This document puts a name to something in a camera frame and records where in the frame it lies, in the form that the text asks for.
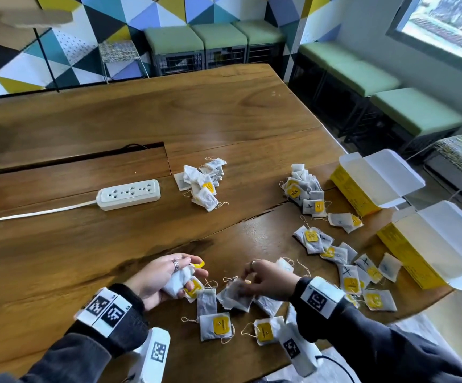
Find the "green cushion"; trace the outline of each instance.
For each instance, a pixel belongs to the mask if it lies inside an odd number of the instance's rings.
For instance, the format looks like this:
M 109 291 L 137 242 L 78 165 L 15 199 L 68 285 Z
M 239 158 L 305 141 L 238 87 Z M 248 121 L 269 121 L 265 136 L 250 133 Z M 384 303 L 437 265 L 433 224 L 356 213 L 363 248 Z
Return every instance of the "green cushion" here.
M 249 45 L 284 43 L 286 37 L 265 20 L 234 21 L 232 23 L 249 39 Z
M 155 55 L 204 50 L 201 39 L 188 25 L 147 28 L 144 34 Z
M 359 60 L 354 53 L 331 41 L 302 44 L 298 48 L 298 52 L 325 70 L 329 68 L 329 64 Z
M 451 130 L 462 124 L 460 113 L 412 87 L 375 94 L 371 103 L 414 136 Z
M 230 23 L 192 25 L 205 49 L 239 47 L 247 45 L 247 37 Z
M 394 76 L 364 61 L 330 64 L 328 73 L 363 97 L 394 90 L 401 85 Z

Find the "gray wall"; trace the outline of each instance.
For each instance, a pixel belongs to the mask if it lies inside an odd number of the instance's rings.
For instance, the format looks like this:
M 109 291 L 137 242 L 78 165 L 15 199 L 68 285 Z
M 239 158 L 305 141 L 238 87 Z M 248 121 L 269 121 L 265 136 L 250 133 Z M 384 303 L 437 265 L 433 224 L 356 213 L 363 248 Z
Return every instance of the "gray wall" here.
M 403 0 L 352 0 L 338 41 L 462 113 L 462 71 L 385 35 Z

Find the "wooden table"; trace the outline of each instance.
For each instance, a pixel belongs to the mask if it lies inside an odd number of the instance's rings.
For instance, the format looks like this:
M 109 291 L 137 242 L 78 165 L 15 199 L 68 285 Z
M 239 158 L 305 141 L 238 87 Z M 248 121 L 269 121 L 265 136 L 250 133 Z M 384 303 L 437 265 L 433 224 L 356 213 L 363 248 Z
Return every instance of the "wooden table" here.
M 281 256 L 338 282 L 335 265 L 308 257 L 291 237 L 302 225 L 300 211 L 286 202 L 279 181 L 292 163 L 303 162 L 323 183 L 330 211 L 352 211 L 328 180 L 344 152 L 268 66 L 0 100 L 0 167 L 131 142 L 164 146 L 0 174 L 0 216 L 78 204 L 103 187 L 145 179 L 157 178 L 162 191 L 158 202 L 120 210 L 89 206 L 0 223 L 0 372 L 24 373 L 96 289 L 127 279 L 166 253 L 203 257 L 219 290 L 222 277 L 239 274 L 247 261 Z M 184 164 L 200 166 L 206 156 L 228 162 L 217 198 L 229 205 L 210 213 L 184 197 L 171 176 Z M 321 220 L 310 223 L 378 264 L 387 248 L 375 232 L 391 214 L 367 217 L 349 235 Z M 295 271 L 304 273 L 298 265 Z M 396 284 L 385 287 L 398 312 L 363 311 L 386 323 L 414 315 L 451 291 L 421 290 L 404 270 Z M 255 306 L 250 314 L 231 312 L 237 335 L 226 345 L 201 343 L 198 326 L 183 324 L 184 315 L 194 317 L 195 304 L 171 301 L 149 315 L 152 325 L 171 334 L 164 382 L 178 381 L 179 371 L 190 382 L 248 381 L 288 363 L 278 345 L 259 347 L 239 335 L 247 322 L 264 317 Z M 113 361 L 102 381 L 121 381 L 130 361 Z

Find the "person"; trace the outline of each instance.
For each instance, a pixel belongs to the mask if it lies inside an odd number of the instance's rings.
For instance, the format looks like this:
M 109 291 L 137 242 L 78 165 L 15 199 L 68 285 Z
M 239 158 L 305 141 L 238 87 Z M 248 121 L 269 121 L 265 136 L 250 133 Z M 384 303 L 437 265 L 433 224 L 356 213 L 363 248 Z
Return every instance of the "person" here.
M 151 261 L 125 283 L 109 287 L 132 308 L 107 338 L 76 321 L 26 375 L 16 380 L 9 374 L 1 374 L 0 383 L 96 382 L 112 358 L 145 342 L 148 322 L 144 313 L 168 298 L 161 289 L 175 270 L 201 262 L 200 257 L 183 253 Z M 196 269 L 195 275 L 205 278 L 208 272 Z M 300 334 L 310 342 L 328 340 L 363 383 L 462 383 L 462 363 L 453 354 L 420 336 L 366 318 L 345 298 L 326 319 L 301 298 L 312 278 L 299 277 L 264 259 L 245 266 L 241 278 L 249 276 L 253 282 L 244 284 L 241 290 L 244 295 L 290 301 L 297 313 Z M 185 286 L 188 290 L 194 288 L 191 282 Z

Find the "window frame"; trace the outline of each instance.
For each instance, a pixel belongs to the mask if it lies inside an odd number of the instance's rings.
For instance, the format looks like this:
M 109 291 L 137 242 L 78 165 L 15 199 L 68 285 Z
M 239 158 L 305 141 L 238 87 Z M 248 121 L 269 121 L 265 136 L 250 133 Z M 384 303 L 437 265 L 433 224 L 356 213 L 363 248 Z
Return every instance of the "window frame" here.
M 398 27 L 400 25 L 405 26 L 408 19 L 419 5 L 419 1 L 420 0 L 403 0 L 403 3 L 396 12 L 386 35 L 402 44 L 412 47 L 417 51 L 425 53 L 438 61 L 444 62 L 451 67 L 462 71 L 462 57 L 398 31 Z

